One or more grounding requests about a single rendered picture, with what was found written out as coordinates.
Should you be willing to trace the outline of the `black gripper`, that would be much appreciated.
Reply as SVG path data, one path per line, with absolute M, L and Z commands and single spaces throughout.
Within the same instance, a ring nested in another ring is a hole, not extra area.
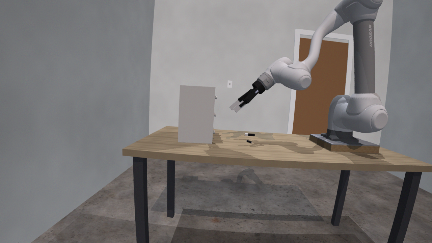
M 246 104 L 250 103 L 250 101 L 259 93 L 262 94 L 265 91 L 265 87 L 261 84 L 260 81 L 255 81 L 253 84 L 253 89 L 250 89 L 247 93 L 241 96 L 235 103 L 230 106 L 230 109 L 238 112 L 242 109 Z

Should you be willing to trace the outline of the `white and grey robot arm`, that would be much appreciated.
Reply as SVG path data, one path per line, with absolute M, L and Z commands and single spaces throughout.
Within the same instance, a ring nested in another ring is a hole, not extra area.
M 388 113 L 375 93 L 374 20 L 383 0 L 342 0 L 326 16 L 312 35 L 308 57 L 293 63 L 282 57 L 273 62 L 257 80 L 265 90 L 281 83 L 293 90 L 305 90 L 311 70 L 318 61 L 323 38 L 350 21 L 354 40 L 354 94 L 333 98 L 328 113 L 327 133 L 333 141 L 359 142 L 352 131 L 372 133 L 382 130 Z

